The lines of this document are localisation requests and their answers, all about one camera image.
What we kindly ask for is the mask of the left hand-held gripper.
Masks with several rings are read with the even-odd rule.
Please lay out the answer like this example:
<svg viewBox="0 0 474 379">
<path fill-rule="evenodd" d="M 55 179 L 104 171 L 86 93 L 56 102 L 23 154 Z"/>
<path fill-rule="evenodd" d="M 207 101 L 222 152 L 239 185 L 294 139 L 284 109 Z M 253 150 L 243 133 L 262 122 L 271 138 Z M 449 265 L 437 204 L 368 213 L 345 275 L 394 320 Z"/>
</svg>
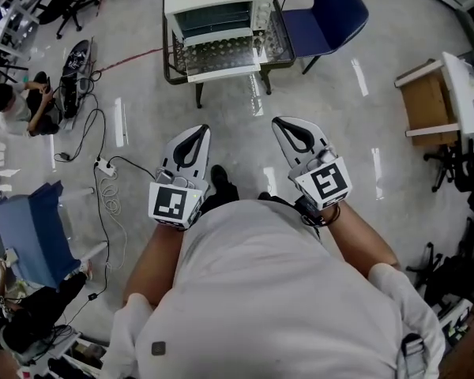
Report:
<svg viewBox="0 0 474 379">
<path fill-rule="evenodd" d="M 186 129 L 167 143 L 149 186 L 148 215 L 185 231 L 194 224 L 209 188 L 205 178 L 211 132 L 206 124 Z"/>
</svg>

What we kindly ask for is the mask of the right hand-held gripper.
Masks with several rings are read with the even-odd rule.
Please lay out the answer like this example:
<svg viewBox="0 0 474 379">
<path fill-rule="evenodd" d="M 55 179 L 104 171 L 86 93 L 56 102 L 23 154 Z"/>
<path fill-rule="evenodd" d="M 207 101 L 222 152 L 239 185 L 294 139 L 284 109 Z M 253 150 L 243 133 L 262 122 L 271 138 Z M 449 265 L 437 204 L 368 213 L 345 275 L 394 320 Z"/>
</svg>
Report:
<svg viewBox="0 0 474 379">
<path fill-rule="evenodd" d="M 301 118 L 281 116 L 272 120 L 272 128 L 293 168 L 288 177 L 312 209 L 321 211 L 351 193 L 352 182 L 344 160 L 327 148 L 328 138 L 319 126 Z"/>
</svg>

